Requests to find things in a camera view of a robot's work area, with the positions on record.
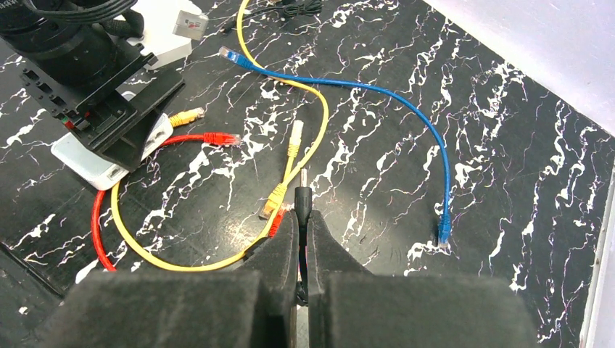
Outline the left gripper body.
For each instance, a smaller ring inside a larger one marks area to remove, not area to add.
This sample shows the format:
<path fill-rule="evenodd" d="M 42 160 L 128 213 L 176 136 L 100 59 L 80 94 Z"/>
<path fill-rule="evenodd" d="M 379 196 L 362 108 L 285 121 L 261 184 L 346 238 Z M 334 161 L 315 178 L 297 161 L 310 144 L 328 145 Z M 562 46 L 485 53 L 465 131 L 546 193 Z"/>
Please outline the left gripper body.
<path fill-rule="evenodd" d="M 153 59 L 139 48 L 116 48 L 103 70 L 88 68 L 82 74 L 82 86 L 53 78 L 55 72 L 65 78 L 78 76 L 58 65 L 44 71 L 28 62 L 20 78 L 26 91 L 82 144 L 144 144 L 164 108 L 185 85 L 178 72 L 168 70 L 132 99 L 122 97 L 117 88 Z"/>

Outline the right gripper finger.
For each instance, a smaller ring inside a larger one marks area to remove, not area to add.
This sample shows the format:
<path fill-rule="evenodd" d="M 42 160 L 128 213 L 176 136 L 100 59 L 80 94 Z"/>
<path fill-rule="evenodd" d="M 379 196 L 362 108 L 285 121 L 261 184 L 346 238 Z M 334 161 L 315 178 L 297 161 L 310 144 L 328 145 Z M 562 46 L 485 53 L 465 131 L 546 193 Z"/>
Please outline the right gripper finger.
<path fill-rule="evenodd" d="M 135 170 L 166 106 L 166 103 L 101 103 L 98 113 L 106 113 L 108 117 L 99 126 L 98 155 L 130 172 Z"/>

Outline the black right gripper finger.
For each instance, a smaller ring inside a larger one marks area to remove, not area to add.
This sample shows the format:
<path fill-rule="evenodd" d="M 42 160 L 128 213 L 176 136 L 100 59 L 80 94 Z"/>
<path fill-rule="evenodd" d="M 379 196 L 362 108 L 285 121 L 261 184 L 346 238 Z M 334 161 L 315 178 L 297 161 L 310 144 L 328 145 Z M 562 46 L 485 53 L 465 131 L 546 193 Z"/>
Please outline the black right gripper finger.
<path fill-rule="evenodd" d="M 536 347 L 524 302 L 496 278 L 375 275 L 331 235 L 307 225 L 312 347 Z"/>
<path fill-rule="evenodd" d="M 293 347 L 297 219 L 231 271 L 97 272 L 74 286 L 42 347 Z"/>

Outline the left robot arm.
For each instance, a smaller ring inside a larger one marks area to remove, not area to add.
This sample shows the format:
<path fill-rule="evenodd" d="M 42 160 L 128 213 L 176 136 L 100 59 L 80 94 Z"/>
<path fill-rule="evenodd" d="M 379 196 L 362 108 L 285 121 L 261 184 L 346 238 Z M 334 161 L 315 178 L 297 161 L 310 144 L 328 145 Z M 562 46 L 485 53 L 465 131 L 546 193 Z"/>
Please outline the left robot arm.
<path fill-rule="evenodd" d="M 43 347 L 267 347 L 287 327 L 268 316 L 255 273 L 171 273 L 145 262 L 106 269 L 102 228 L 86 220 L 87 183 L 46 166 L 60 135 L 82 154 L 135 170 L 163 109 L 183 88 L 167 71 L 132 101 L 118 86 L 152 58 L 95 24 L 46 18 L 1 3 L 1 41 L 20 55 L 24 90 L 39 103 L 39 135 L 1 147 L 1 253 L 63 301 L 40 334 Z"/>

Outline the white network switch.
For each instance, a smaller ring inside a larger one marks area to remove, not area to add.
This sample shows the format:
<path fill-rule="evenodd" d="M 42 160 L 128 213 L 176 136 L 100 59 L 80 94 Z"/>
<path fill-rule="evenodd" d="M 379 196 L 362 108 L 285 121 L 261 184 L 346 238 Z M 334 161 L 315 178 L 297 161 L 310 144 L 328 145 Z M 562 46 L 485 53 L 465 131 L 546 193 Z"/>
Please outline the white network switch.
<path fill-rule="evenodd" d="M 154 150 L 173 134 L 173 126 L 166 113 L 163 113 L 155 123 L 152 132 L 145 143 L 141 161 L 144 161 Z M 90 152 L 77 138 L 68 133 L 55 141 L 51 153 L 78 174 L 96 190 L 111 189 L 120 179 L 129 174 L 129 170 Z"/>

